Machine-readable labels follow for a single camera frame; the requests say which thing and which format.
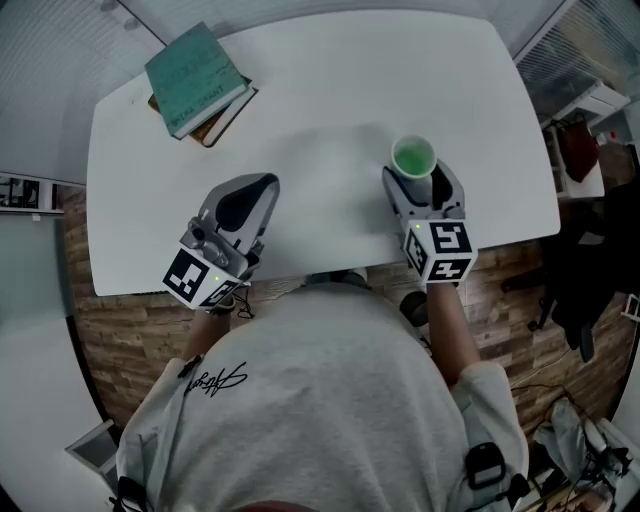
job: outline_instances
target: white wall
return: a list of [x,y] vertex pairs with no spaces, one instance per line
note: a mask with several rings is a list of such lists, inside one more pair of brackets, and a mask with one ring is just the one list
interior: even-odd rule
[[489,17],[511,55],[516,55],[563,0],[505,0]]
[[297,16],[354,9],[424,9],[488,18],[500,0],[122,0],[122,3],[163,41],[170,42],[200,21],[220,37]]
[[110,510],[64,452],[102,419],[67,330],[56,222],[0,216],[0,485],[23,512]]
[[86,183],[96,103],[154,53],[95,0],[8,0],[0,8],[0,170]]
[[58,275],[57,222],[0,215],[0,334],[67,315]]
[[106,484],[64,451],[102,420],[63,318],[0,335],[0,410],[0,483],[20,510],[111,510]]
[[613,417],[613,423],[640,447],[640,354],[636,353],[629,381]]
[[631,138],[636,146],[640,146],[640,100],[636,100],[624,109],[627,124],[631,130]]
[[640,492],[640,448],[616,425],[602,419],[598,426],[604,432],[612,448],[627,448],[628,457],[633,459],[629,472],[616,485],[616,510],[625,510],[634,496]]

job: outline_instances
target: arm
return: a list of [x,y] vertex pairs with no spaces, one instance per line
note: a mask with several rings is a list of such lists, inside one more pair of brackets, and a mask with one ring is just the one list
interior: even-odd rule
[[480,353],[469,332],[458,291],[451,283],[428,285],[427,311],[433,362],[447,385],[452,386],[462,370],[481,360]]
[[187,346],[182,351],[182,359],[189,359],[206,354],[220,338],[229,332],[230,315],[211,315],[204,311],[196,311],[191,323],[191,332]]

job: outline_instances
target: white t-shirt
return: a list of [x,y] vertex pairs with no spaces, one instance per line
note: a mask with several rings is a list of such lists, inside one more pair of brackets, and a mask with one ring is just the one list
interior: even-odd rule
[[[169,362],[123,438],[163,421],[183,366]],[[459,397],[471,397],[507,463],[526,476],[527,446],[501,366],[465,369],[450,392],[386,301],[349,285],[302,288],[200,363],[158,509],[277,500],[331,512],[443,511],[469,450]]]

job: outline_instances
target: green liquid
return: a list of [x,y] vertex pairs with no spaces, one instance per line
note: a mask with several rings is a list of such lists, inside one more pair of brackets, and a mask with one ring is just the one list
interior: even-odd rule
[[411,176],[423,176],[427,173],[431,155],[422,146],[409,145],[400,148],[396,154],[396,163]]

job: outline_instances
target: person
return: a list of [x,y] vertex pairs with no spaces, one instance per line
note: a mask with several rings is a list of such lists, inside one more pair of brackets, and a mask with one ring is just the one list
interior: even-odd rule
[[526,476],[507,376],[481,361],[452,284],[428,286],[430,357],[362,278],[323,276],[232,331],[229,311],[196,314],[118,451],[119,474],[136,436],[164,454],[156,510],[444,511],[470,448],[463,403]]

